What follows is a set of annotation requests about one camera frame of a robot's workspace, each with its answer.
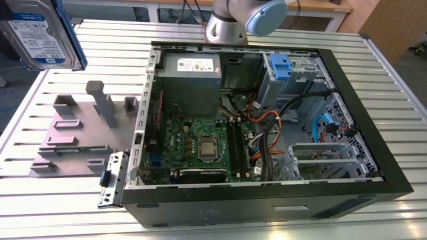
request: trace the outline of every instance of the ram slot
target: ram slot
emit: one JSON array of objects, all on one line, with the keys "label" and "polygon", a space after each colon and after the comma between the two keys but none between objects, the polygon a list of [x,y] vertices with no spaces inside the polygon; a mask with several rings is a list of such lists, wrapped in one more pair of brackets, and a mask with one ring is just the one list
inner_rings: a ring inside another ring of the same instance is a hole
[{"label": "ram slot", "polygon": [[237,156],[238,168],[240,168],[238,169],[240,177],[245,177],[248,172],[248,164],[246,164],[241,126],[238,121],[233,122],[233,139],[234,139],[234,150],[236,150],[236,156]]},{"label": "ram slot", "polygon": [[236,157],[234,130],[233,130],[232,122],[226,122],[226,144],[228,144],[230,174],[236,176],[240,170],[238,170],[238,162]]}]

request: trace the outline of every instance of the cpu socket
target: cpu socket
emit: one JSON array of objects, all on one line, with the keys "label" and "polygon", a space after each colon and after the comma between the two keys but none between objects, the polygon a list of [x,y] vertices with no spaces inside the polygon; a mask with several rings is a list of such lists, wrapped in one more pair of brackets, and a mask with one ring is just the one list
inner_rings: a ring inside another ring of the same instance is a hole
[{"label": "cpu socket", "polygon": [[197,159],[210,164],[218,159],[218,144],[216,136],[198,136],[197,138]]}]

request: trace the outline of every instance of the gray 3d-printed holder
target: gray 3d-printed holder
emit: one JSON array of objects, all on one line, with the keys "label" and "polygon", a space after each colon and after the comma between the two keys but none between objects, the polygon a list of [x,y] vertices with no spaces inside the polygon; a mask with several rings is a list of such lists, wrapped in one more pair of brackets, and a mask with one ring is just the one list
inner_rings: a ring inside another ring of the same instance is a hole
[{"label": "gray 3d-printed holder", "polygon": [[98,176],[109,154],[131,145],[138,102],[123,97],[113,102],[101,81],[89,81],[85,91],[94,102],[55,97],[55,114],[46,130],[29,176],[37,178]]}]

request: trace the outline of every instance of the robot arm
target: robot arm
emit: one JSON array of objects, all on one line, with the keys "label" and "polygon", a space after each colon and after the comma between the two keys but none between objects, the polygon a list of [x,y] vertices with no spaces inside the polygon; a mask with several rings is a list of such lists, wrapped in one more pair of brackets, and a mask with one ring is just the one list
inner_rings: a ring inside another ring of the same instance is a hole
[{"label": "robot arm", "polygon": [[242,44],[246,32],[262,37],[282,23],[288,5],[284,0],[214,0],[205,37],[212,43]]}]

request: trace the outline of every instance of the open computer tower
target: open computer tower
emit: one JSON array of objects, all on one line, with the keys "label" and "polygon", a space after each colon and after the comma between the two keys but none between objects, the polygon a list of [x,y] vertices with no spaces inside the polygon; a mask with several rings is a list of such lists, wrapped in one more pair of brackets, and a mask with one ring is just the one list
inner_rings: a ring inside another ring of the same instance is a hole
[{"label": "open computer tower", "polygon": [[326,49],[153,42],[97,206],[143,227],[337,218],[412,192]]}]

